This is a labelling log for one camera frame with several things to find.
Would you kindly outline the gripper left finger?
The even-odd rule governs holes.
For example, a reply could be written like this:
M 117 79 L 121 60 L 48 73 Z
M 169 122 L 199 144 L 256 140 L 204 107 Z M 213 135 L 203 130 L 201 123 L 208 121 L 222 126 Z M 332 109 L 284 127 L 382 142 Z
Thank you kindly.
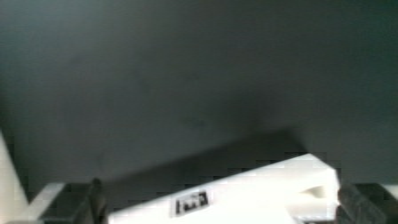
M 108 224 L 101 181 L 50 183 L 14 224 Z

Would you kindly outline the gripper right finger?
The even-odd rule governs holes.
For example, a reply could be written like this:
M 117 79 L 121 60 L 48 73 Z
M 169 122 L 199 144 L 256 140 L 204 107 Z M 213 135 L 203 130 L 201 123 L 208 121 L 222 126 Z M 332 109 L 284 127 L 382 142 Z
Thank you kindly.
M 336 224 L 398 224 L 398 184 L 347 184 L 338 199 Z

